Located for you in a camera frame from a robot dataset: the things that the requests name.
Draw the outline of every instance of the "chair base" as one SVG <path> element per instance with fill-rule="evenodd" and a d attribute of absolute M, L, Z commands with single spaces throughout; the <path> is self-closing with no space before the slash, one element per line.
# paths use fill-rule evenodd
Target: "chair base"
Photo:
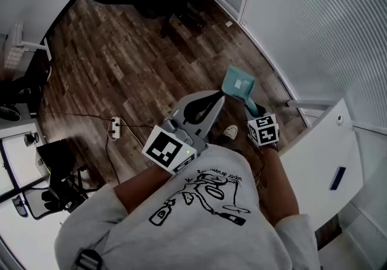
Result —
<path fill-rule="evenodd" d="M 81 166 L 80 168 L 78 168 L 77 170 L 77 183 L 75 181 L 75 177 L 74 176 L 70 176 L 69 178 L 69 181 L 71 182 L 72 186 L 75 187 L 75 189 L 77 190 L 78 194 L 81 195 L 81 196 L 84 196 L 84 198 L 88 198 L 87 196 L 87 193 L 91 193 L 93 191 L 97 191 L 98 189 L 100 189 L 102 186 L 101 185 L 98 185 L 97 188 L 90 188 L 90 189 L 85 189 L 83 188 L 83 184 L 82 184 L 82 178 L 81 178 L 81 171 L 85 171 L 87 170 L 87 166 L 84 165 L 84 166 Z"/>
<path fill-rule="evenodd" d="M 169 20 L 172 15 L 175 14 L 177 18 L 187 27 L 192 29 L 201 30 L 206 22 L 199 16 L 198 13 L 195 13 L 190 8 L 185 8 L 182 12 L 168 13 L 164 17 L 163 26 L 160 30 L 160 37 L 165 38 L 168 34 Z"/>

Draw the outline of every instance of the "white desk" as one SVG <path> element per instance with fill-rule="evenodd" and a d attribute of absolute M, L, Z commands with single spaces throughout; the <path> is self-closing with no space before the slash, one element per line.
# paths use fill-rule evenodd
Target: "white desk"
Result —
<path fill-rule="evenodd" d="M 343 124 L 336 122 L 343 116 Z M 311 217 L 314 230 L 335 216 L 363 186 L 362 164 L 350 114 L 343 99 L 313 127 L 279 153 L 298 200 L 300 213 Z M 338 166 L 346 168 L 339 187 L 330 185 Z"/>
<path fill-rule="evenodd" d="M 36 145 L 26 147 L 24 134 L 6 137 L 2 140 L 2 143 L 10 168 L 19 187 L 28 185 L 42 177 L 39 170 L 35 167 Z"/>

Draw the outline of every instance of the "sneaker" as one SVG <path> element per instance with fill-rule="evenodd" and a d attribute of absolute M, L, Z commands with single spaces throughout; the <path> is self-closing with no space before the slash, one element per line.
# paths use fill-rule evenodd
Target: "sneaker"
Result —
<path fill-rule="evenodd" d="M 238 127 L 236 125 L 230 125 L 226 128 L 226 130 L 224 130 L 223 134 L 226 137 L 235 140 L 236 135 L 238 134 Z"/>

